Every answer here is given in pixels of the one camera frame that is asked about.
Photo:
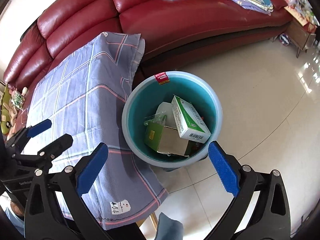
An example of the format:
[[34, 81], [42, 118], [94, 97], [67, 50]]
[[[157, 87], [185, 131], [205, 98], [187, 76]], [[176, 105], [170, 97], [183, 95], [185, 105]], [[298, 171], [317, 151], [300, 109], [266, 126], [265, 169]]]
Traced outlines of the green white medicine box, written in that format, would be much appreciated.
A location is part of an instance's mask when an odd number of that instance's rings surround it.
[[210, 138], [210, 130], [191, 103], [174, 95], [171, 107], [180, 138], [201, 144]]

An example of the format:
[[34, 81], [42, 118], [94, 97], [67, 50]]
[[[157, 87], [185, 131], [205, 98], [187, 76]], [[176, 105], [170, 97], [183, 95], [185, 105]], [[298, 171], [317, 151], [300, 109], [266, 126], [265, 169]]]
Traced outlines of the red leather sofa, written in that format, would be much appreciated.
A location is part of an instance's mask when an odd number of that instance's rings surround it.
[[269, 16], [230, 0], [56, 0], [25, 33], [3, 79], [29, 87], [104, 31], [144, 38], [138, 76], [148, 77], [279, 35], [292, 17], [284, 0], [271, 2]]

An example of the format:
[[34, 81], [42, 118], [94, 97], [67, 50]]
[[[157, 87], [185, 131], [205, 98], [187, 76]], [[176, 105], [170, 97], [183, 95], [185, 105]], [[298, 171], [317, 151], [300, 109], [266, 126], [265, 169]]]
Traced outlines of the wooden side table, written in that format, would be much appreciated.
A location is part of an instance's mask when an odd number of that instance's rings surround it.
[[307, 52], [308, 49], [312, 47], [316, 39], [317, 25], [308, 22], [307, 19], [296, 9], [293, 9], [293, 7], [286, 6], [284, 9], [293, 17], [285, 33], [296, 46], [296, 58], [299, 58], [302, 51]]

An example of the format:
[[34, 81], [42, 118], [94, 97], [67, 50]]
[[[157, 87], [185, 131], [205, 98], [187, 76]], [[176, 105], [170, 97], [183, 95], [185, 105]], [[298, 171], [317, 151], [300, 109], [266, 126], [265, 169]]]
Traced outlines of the plush toys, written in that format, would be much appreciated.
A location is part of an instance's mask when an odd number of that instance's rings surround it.
[[[1, 132], [6, 140], [9, 140], [15, 134], [16, 119], [18, 112], [21, 111], [12, 104], [11, 93], [14, 90], [17, 89], [10, 90], [8, 85], [6, 85], [1, 96]], [[21, 94], [25, 97], [27, 92], [27, 87], [24, 87]]]

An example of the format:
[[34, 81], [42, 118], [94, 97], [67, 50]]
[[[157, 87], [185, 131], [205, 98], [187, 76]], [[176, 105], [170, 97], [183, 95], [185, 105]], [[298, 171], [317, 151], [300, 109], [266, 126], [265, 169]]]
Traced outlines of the glitter bag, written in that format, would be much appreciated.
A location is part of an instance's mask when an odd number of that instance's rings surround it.
[[22, 110], [25, 102], [25, 97], [17, 90], [14, 90], [11, 93], [11, 101], [17, 109]]

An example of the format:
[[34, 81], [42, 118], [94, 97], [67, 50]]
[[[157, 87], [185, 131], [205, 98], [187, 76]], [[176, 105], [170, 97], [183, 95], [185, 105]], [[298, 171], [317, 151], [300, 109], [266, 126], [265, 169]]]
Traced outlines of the teal trash bucket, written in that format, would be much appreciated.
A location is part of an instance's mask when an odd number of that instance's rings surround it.
[[122, 114], [132, 152], [157, 167], [176, 169], [200, 161], [222, 127], [220, 100], [196, 75], [172, 71], [138, 85]]

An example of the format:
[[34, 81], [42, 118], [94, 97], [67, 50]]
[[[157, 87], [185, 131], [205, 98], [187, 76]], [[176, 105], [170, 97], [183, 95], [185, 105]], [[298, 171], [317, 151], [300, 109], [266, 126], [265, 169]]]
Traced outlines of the plaid grey tablecloth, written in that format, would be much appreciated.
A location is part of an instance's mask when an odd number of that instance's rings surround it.
[[108, 158], [83, 200], [103, 229], [146, 219], [167, 190], [147, 163], [134, 155], [121, 116], [145, 49], [138, 35], [103, 32], [67, 57], [36, 85], [27, 126], [49, 119], [50, 129], [32, 138], [25, 154], [37, 154], [64, 134], [72, 146], [53, 161], [52, 173], [75, 166], [103, 142]]

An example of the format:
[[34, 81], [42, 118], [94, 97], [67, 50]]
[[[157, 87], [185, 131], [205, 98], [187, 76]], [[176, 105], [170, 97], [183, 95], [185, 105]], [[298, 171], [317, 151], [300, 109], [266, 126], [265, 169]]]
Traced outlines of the green cardboard box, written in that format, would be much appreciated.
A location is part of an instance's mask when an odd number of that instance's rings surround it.
[[144, 143], [159, 154], [188, 156], [189, 140], [180, 138], [177, 129], [157, 123], [146, 127]]

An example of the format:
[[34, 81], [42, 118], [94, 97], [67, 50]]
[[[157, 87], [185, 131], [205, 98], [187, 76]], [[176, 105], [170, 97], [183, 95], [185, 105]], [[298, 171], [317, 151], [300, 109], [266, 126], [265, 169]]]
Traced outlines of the clear plastic wrapper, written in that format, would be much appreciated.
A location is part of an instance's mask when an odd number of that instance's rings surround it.
[[165, 125], [166, 119], [167, 119], [167, 115], [161, 112], [152, 116], [147, 116], [146, 118], [144, 118], [143, 124], [144, 126], [148, 126], [151, 123]]

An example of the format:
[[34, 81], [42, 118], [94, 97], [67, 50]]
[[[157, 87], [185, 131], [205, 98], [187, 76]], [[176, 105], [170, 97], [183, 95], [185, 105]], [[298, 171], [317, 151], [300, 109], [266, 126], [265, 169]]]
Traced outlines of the white paper sheet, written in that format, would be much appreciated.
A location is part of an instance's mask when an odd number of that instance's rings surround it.
[[176, 128], [176, 122], [174, 119], [171, 103], [162, 102], [157, 108], [156, 117], [160, 118], [160, 124], [171, 128]]

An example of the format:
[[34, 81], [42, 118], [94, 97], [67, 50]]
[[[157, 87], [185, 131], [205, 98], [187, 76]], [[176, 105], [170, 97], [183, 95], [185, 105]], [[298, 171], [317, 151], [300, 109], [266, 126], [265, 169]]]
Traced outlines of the grey sock foot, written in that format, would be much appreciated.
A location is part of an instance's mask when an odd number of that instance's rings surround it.
[[184, 228], [181, 222], [169, 218], [164, 213], [159, 214], [155, 240], [182, 240], [183, 233]]

